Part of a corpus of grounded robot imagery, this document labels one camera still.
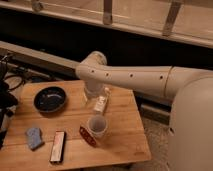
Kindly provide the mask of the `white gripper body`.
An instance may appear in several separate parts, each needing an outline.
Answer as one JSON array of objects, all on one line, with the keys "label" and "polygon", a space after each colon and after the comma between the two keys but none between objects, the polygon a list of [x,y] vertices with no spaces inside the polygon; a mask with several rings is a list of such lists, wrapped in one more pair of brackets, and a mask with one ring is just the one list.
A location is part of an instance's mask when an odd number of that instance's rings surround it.
[{"label": "white gripper body", "polygon": [[84,85],[84,92],[88,99],[96,98],[104,92],[105,86],[98,82],[86,82]]}]

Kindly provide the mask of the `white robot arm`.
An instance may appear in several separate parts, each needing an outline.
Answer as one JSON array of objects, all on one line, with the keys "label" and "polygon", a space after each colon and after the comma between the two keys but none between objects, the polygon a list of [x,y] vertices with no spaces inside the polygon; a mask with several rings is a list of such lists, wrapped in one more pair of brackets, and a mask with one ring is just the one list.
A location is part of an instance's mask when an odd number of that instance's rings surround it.
[{"label": "white robot arm", "polygon": [[109,66],[104,54],[94,51],[75,72],[89,96],[111,84],[169,102],[168,171],[213,171],[213,70]]}]

